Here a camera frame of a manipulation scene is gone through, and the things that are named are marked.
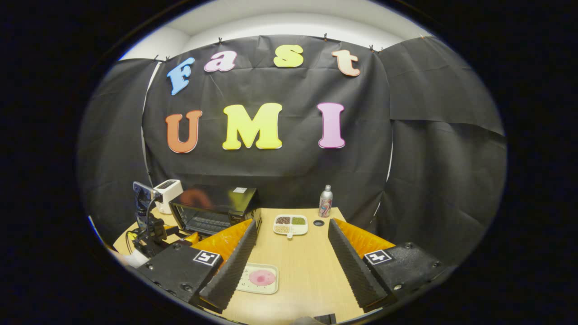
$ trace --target green beans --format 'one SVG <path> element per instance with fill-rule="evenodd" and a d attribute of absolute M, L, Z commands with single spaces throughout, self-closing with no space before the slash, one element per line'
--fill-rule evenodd
<path fill-rule="evenodd" d="M 291 221 L 292 224 L 305 224 L 305 219 L 294 217 Z"/>

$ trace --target white tray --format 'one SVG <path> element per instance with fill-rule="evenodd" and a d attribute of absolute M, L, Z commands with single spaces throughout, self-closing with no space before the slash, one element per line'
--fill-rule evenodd
<path fill-rule="evenodd" d="M 265 269 L 275 274 L 275 282 L 271 283 L 268 286 L 257 286 L 253 284 L 253 282 L 249 280 L 249 275 L 252 272 L 258 271 L 260 269 Z M 246 291 L 260 294 L 273 294 L 277 292 L 278 288 L 279 288 L 279 270 L 274 265 L 269 264 L 247 263 L 245 265 L 245 269 L 243 270 L 241 280 L 239 280 L 239 283 L 237 284 L 237 290 L 239 291 Z"/>
<path fill-rule="evenodd" d="M 280 217 L 289 217 L 290 218 L 289 224 L 277 223 L 277 219 Z M 305 219 L 305 224 L 292 224 L 294 217 Z M 278 232 L 275 230 L 275 226 L 287 226 L 290 228 L 290 232 L 292 232 L 293 235 L 305 235 L 307 233 L 307 230 L 309 229 L 307 217 L 302 215 L 278 215 L 275 217 L 275 220 L 273 221 L 273 232 L 279 235 L 287 235 L 287 238 L 290 238 L 289 237 L 290 232 Z"/>

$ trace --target yellow letter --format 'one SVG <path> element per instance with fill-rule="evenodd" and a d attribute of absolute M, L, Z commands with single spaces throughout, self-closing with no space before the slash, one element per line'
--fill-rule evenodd
<path fill-rule="evenodd" d="M 303 63 L 303 57 L 299 53 L 303 53 L 299 45 L 281 45 L 275 50 L 277 56 L 273 58 L 273 63 L 278 67 L 298 67 Z"/>
<path fill-rule="evenodd" d="M 281 105 L 266 103 L 261 105 L 255 118 L 251 120 L 243 105 L 231 105 L 223 110 L 227 115 L 227 140 L 223 142 L 223 149 L 235 150 L 241 147 L 237 140 L 237 132 L 247 148 L 251 148 L 259 132 L 259 140 L 255 145 L 259 149 L 281 148 L 281 140 L 277 133 L 277 117 L 281 112 Z"/>

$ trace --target wooden table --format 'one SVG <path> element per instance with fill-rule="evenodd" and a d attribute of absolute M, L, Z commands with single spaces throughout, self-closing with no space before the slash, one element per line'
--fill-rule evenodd
<path fill-rule="evenodd" d="M 155 209 L 153 214 L 163 218 L 166 224 L 176 224 L 172 215 L 161 215 Z M 273 221 L 281 214 L 306 216 L 309 223 L 307 234 L 294 235 L 290 241 L 285 235 L 275 234 Z M 334 313 L 336 321 L 342 322 L 364 314 L 327 238 L 329 220 L 344 221 L 338 208 L 333 207 L 330 217 L 323 218 L 323 226 L 313 225 L 315 220 L 321 219 L 317 216 L 317 209 L 262 209 L 261 216 L 261 229 L 248 262 L 276 266 L 279 289 L 274 294 L 235 291 L 229 306 L 220 316 L 250 325 L 289 325 L 304 316 Z M 173 236 L 167 241 L 178 239 Z M 128 254 L 124 234 L 114 247 L 120 253 Z"/>

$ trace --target colorful foam letter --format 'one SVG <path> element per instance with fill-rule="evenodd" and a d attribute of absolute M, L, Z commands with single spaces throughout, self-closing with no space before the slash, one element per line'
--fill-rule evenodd
<path fill-rule="evenodd" d="M 295 68 L 303 63 L 303 48 L 299 45 L 281 45 L 275 50 L 273 63 L 281 68 Z"/>
<path fill-rule="evenodd" d="M 331 54 L 337 57 L 337 67 L 344 75 L 352 77 L 360 75 L 360 70 L 354 69 L 351 63 L 352 61 L 357 62 L 357 57 L 352 56 L 348 50 L 335 51 Z"/>
<path fill-rule="evenodd" d="M 341 138 L 341 125 L 339 116 L 343 111 L 343 105 L 337 103 L 320 103 L 317 108 L 323 117 L 323 137 L 319 140 L 319 147 L 341 148 L 345 140 Z"/>
<path fill-rule="evenodd" d="M 235 51 L 223 51 L 214 54 L 211 57 L 211 61 L 205 64 L 206 72 L 213 71 L 229 71 L 235 67 L 235 58 L 237 57 L 237 52 Z"/>
<path fill-rule="evenodd" d="M 171 95 L 176 95 L 179 91 L 183 88 L 187 87 L 188 80 L 185 80 L 184 77 L 189 77 L 191 75 L 191 67 L 189 65 L 195 62 L 194 58 L 188 58 L 184 60 L 183 63 L 177 65 L 175 69 L 169 71 L 166 74 L 167 77 L 171 79 L 171 84 L 173 85 L 173 91 L 171 91 Z"/>
<path fill-rule="evenodd" d="M 188 119 L 188 140 L 179 140 L 179 122 L 183 118 L 182 114 L 172 114 L 166 117 L 166 141 L 169 148 L 176 153 L 190 152 L 197 146 L 199 135 L 199 117 L 203 115 L 200 110 L 192 110 L 187 113 Z"/>
<path fill-rule="evenodd" d="M 257 148 L 281 148 L 282 143 L 277 133 L 277 117 L 281 112 L 281 105 L 277 103 L 261 105 L 253 120 L 243 105 L 227 106 L 223 112 L 227 115 L 227 140 L 223 142 L 223 149 L 236 150 L 241 148 L 241 142 L 237 140 L 237 132 L 241 135 L 247 148 L 251 148 L 253 145 L 257 132 L 259 132 L 259 140 L 255 143 Z"/>

